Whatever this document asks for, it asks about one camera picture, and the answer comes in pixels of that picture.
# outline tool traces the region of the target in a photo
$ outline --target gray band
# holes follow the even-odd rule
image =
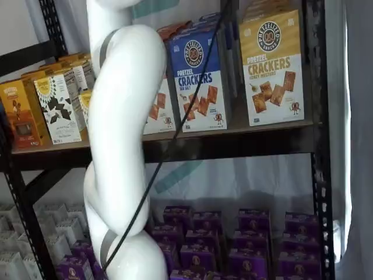
[[[100,49],[100,69],[104,64],[104,61],[106,59],[106,52],[107,52],[107,47],[109,46],[111,38],[114,36],[114,34],[118,31],[118,29],[112,31],[103,41],[103,44],[101,45]]]

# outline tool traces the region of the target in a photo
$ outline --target pretzelized logo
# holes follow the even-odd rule
[[[185,45],[184,57],[190,67],[198,67],[203,60],[203,48],[196,40],[191,40]]]
[[[280,44],[281,30],[275,22],[264,23],[258,31],[258,44],[264,51],[273,51]]]

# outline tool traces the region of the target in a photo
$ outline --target black cable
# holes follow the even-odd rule
[[[195,93],[193,95],[193,98],[191,100],[191,103],[189,105],[189,108],[187,109],[187,111],[185,113],[185,116],[184,116],[184,118],[181,121],[180,126],[177,127],[176,132],[175,132],[175,134],[174,134],[174,136],[173,136],[170,144],[168,144],[167,150],[163,153],[163,155],[162,155],[162,157],[161,157],[161,159],[160,159],[160,161],[159,161],[159,163],[158,163],[158,165],[157,165],[157,167],[156,167],[156,169],[155,169],[155,171],[154,171],[154,173],[153,173],[153,175],[152,175],[152,177],[151,177],[151,179],[149,181],[149,184],[147,185],[147,188],[146,188],[146,190],[144,192],[144,195],[143,195],[143,197],[140,200],[139,206],[137,207],[137,209],[135,211],[135,214],[133,215],[133,217],[132,217],[132,219],[131,219],[128,227],[127,227],[127,230],[123,234],[122,238],[120,239],[118,245],[116,246],[116,248],[112,252],[112,254],[109,257],[109,259],[107,260],[107,262],[103,265],[103,270],[104,271],[106,271],[107,267],[110,265],[110,263],[114,259],[116,253],[118,252],[119,248],[122,246],[122,244],[123,244],[124,240],[126,239],[129,231],[131,230],[133,224],[135,223],[136,218],[138,217],[138,215],[139,215],[139,213],[141,211],[141,208],[142,208],[142,206],[143,206],[143,204],[144,204],[144,202],[146,200],[147,195],[149,194],[149,191],[150,191],[150,189],[151,189],[151,187],[152,187],[152,185],[154,183],[154,180],[156,179],[156,176],[158,175],[159,170],[161,169],[161,166],[162,166],[163,162],[169,157],[169,153],[170,153],[170,151],[172,150],[172,148],[174,147],[174,145],[176,143],[176,138],[179,135],[179,133],[181,131],[181,128],[184,125],[185,121],[187,120],[187,117],[189,116],[190,111],[192,110],[193,104],[194,104],[194,102],[195,102],[195,100],[197,98],[198,91],[199,91],[200,86],[202,84],[202,77],[206,73],[207,63],[210,60],[210,55],[211,55],[212,47],[213,47],[213,45],[215,43],[215,38],[216,38],[217,32],[219,30],[221,22],[223,21],[223,19],[225,17],[225,13],[227,12],[228,5],[229,5],[230,2],[231,2],[231,0],[227,0],[227,3],[225,4],[224,9],[223,9],[223,11],[220,14],[219,20],[216,23],[214,34],[212,35],[212,43],[210,44],[209,51],[208,51],[207,57],[206,57],[206,61],[205,61],[205,64],[203,65],[203,68],[202,68],[202,73],[201,73],[201,76],[200,76],[201,78],[198,81],[198,85],[197,85],[196,91],[195,91]]]

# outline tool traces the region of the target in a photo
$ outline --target cracker image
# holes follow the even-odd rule
[[[261,93],[258,93],[256,95],[253,95],[252,96],[252,101],[254,103],[255,111],[256,111],[257,114],[267,110],[267,105],[266,105],[266,102],[264,100],[264,93],[261,92]]]
[[[185,113],[187,113],[188,108],[189,108],[190,105],[191,105],[190,103],[184,104],[184,111],[185,111]],[[194,111],[191,110],[189,112],[189,115],[187,116],[186,120],[191,121],[191,120],[194,120],[195,118],[196,118],[196,115],[194,115]]]
[[[166,95],[164,93],[158,93],[157,95],[157,106],[164,109],[166,106]]]
[[[215,86],[209,86],[209,91],[207,94],[207,99],[209,102],[216,104],[217,99],[217,87]]]
[[[192,99],[193,99],[193,94],[189,95],[189,101],[192,102]],[[198,100],[198,96],[196,97],[196,100],[194,101],[194,104],[193,104],[193,107],[192,107],[192,110],[195,111],[197,110],[199,107],[199,100]]]
[[[270,99],[271,103],[277,106],[281,106],[282,98],[284,97],[285,89],[282,86],[276,85],[273,90],[272,97]]]
[[[294,90],[295,72],[286,71],[284,78],[284,90],[292,92]]]
[[[152,108],[150,109],[149,117],[151,117],[154,120],[158,120],[158,112],[159,107],[157,105],[152,105]]]
[[[267,82],[261,84],[260,87],[261,87],[261,91],[262,91],[263,96],[264,96],[264,101],[269,100],[272,97],[272,88],[270,86],[270,82],[267,81]]]
[[[209,100],[204,97],[201,97],[199,101],[198,112],[206,117],[208,109],[209,109]]]

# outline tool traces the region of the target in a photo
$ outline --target honey mustard cracker box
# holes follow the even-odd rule
[[[304,119],[298,10],[240,25],[250,125]]]

